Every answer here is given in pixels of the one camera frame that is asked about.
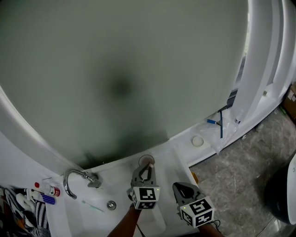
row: faucet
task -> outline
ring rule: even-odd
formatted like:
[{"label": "faucet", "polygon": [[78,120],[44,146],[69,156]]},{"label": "faucet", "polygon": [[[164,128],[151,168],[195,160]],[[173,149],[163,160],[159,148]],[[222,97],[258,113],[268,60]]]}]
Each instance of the faucet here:
[{"label": "faucet", "polygon": [[63,185],[64,185],[64,189],[66,191],[66,193],[73,199],[77,199],[77,196],[72,193],[72,191],[69,188],[69,184],[68,184],[68,178],[69,175],[71,173],[75,173],[77,175],[80,175],[83,179],[88,179],[90,182],[88,183],[88,187],[95,187],[98,188],[101,186],[101,182],[98,180],[98,176],[96,174],[93,173],[87,173],[86,171],[79,171],[76,169],[68,169],[65,173],[64,173],[64,179],[63,179]]}]

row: tiled floor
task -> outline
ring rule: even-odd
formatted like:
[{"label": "tiled floor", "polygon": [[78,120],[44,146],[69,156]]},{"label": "tiled floor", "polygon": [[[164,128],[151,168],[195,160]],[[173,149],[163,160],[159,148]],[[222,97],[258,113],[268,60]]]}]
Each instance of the tiled floor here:
[{"label": "tiled floor", "polygon": [[[278,108],[262,124],[261,132],[253,129],[245,140],[239,139],[219,156],[191,167],[199,187],[213,201],[215,219],[221,221],[219,230],[227,237],[279,234],[271,234],[279,223],[264,206],[263,191],[272,174],[296,150],[296,128]],[[286,232],[291,229],[280,225]]]}]

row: toothbrush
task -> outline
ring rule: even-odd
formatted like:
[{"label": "toothbrush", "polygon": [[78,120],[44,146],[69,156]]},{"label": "toothbrush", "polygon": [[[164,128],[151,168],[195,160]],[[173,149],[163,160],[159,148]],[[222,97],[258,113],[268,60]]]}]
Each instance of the toothbrush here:
[{"label": "toothbrush", "polygon": [[102,212],[102,213],[105,213],[103,210],[101,210],[101,209],[99,209],[99,208],[97,208],[97,207],[95,207],[95,206],[93,206],[93,205],[90,205],[89,203],[85,202],[84,200],[82,200],[81,202],[82,202],[83,204],[87,204],[87,205],[90,206],[91,208],[94,208],[94,209],[96,209],[96,210],[98,210],[98,211],[100,211],[100,212]]},{"label": "toothbrush", "polygon": [[42,196],[43,202],[54,205],[56,204],[56,199],[54,197],[50,197],[48,195],[45,195],[43,193],[40,194]]}]

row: wall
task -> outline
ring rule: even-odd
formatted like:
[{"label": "wall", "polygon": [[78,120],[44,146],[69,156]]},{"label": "wall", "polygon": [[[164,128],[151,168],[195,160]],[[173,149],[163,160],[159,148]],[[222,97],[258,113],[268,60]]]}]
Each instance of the wall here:
[{"label": "wall", "polygon": [[81,169],[56,152],[34,131],[11,104],[1,87],[0,132],[28,157],[59,175],[69,168]]},{"label": "wall", "polygon": [[2,1],[0,85],[84,168],[166,141],[224,105],[247,0]]},{"label": "wall", "polygon": [[35,182],[57,174],[40,165],[14,146],[0,132],[0,185],[33,188]]}]

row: sink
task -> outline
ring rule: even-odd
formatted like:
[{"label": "sink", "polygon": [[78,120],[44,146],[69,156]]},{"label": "sink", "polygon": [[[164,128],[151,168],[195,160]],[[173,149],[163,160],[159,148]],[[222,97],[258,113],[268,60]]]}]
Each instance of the sink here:
[{"label": "sink", "polygon": [[[69,176],[69,187],[77,195],[74,200],[67,196],[62,187],[62,177],[51,179],[50,184],[61,190],[55,205],[46,204],[49,227],[52,237],[105,237],[121,221],[132,203],[126,191],[130,188],[133,171],[144,154],[155,159],[157,184],[161,187],[158,204],[153,210],[143,210],[138,225],[147,237],[177,236],[188,233],[192,228],[180,220],[172,185],[177,181],[194,183],[194,179],[171,143],[163,144],[153,150],[124,158],[109,164],[92,168],[102,180],[100,188],[87,187],[88,181],[80,176]],[[108,201],[116,203],[116,209],[107,207]],[[95,206],[104,213],[91,208],[82,201]],[[135,237],[141,237],[136,228]]]}]

